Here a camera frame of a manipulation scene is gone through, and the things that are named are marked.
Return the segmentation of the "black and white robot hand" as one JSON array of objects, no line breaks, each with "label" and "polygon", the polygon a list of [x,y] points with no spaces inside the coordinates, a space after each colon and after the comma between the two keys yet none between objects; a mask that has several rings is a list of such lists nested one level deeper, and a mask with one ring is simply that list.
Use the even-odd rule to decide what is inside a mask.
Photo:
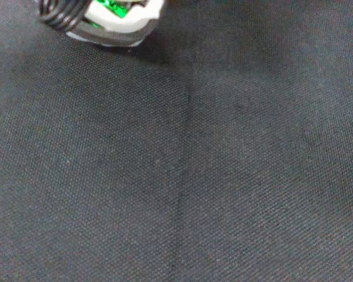
[{"label": "black and white robot hand", "polygon": [[138,46],[154,31],[167,1],[36,1],[46,26],[78,41]]}]

